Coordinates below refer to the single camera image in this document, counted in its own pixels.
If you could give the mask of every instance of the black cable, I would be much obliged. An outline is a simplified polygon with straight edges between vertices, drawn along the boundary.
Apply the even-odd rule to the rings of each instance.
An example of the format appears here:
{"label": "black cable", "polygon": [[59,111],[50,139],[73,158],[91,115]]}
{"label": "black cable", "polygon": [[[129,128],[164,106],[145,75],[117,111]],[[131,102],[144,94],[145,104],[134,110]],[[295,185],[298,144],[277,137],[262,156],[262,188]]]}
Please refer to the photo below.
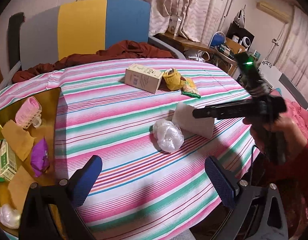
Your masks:
{"label": "black cable", "polygon": [[250,171],[250,185],[252,185],[252,176],[253,176],[253,149],[258,148],[256,145],[252,146],[252,152],[251,152],[251,166],[249,168]]}

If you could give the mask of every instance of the wooden desk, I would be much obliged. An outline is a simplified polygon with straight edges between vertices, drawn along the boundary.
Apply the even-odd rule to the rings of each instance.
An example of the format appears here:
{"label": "wooden desk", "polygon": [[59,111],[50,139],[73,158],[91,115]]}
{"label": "wooden desk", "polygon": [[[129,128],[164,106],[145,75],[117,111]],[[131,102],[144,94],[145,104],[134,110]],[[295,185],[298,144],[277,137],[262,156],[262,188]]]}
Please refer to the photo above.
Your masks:
{"label": "wooden desk", "polygon": [[182,53],[186,49],[198,49],[198,50],[207,51],[208,53],[212,53],[212,54],[215,53],[215,49],[209,48],[209,46],[204,43],[190,41],[180,36],[174,36],[173,34],[168,33],[168,32],[158,33],[155,35],[155,37],[171,45],[172,47],[176,48]]}

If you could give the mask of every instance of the purple wrapper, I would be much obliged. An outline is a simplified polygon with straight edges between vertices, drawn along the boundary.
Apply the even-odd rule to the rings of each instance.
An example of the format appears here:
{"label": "purple wrapper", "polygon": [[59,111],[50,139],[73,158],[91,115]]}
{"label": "purple wrapper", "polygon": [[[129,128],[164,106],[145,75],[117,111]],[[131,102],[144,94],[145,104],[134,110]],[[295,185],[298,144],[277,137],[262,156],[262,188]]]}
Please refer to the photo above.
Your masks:
{"label": "purple wrapper", "polygon": [[35,172],[35,177],[39,177],[49,167],[48,146],[45,138],[36,143],[31,150],[30,165]]}

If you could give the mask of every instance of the cardboard box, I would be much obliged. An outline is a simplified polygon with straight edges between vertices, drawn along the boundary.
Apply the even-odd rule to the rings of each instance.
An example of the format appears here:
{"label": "cardboard box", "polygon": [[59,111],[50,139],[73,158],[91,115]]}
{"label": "cardboard box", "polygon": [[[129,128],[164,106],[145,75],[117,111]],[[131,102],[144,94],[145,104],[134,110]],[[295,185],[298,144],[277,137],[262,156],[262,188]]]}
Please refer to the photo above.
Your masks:
{"label": "cardboard box", "polygon": [[178,36],[180,32],[181,22],[182,22],[182,17],[171,15],[170,22],[167,27],[167,31],[172,33],[174,36]]}
{"label": "cardboard box", "polygon": [[10,181],[17,172],[16,156],[5,139],[1,143],[0,158],[1,174]]}
{"label": "cardboard box", "polygon": [[133,64],[125,71],[125,84],[155,94],[161,83],[162,76],[162,71]]}

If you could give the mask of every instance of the screw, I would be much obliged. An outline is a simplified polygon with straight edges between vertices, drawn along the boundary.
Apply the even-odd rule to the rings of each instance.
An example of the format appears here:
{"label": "screw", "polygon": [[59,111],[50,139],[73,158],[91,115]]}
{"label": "screw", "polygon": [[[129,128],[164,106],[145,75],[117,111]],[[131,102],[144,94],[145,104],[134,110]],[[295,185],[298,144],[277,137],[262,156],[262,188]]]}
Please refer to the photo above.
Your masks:
{"label": "screw", "polygon": [[241,186],[243,186],[243,187],[246,187],[246,186],[248,185],[247,181],[244,180],[244,179],[241,179],[241,180],[239,181],[239,184],[240,184]]}
{"label": "screw", "polygon": [[60,185],[60,186],[65,186],[65,185],[67,185],[67,183],[68,183],[68,180],[67,180],[67,179],[61,179],[61,180],[59,181],[59,185]]}
{"label": "screw", "polygon": [[270,184],[270,188],[271,188],[271,189],[277,189],[277,186],[276,186],[274,183],[271,183],[271,184]]}
{"label": "screw", "polygon": [[37,182],[33,182],[31,185],[30,185],[30,188],[36,188],[38,186],[38,183]]}

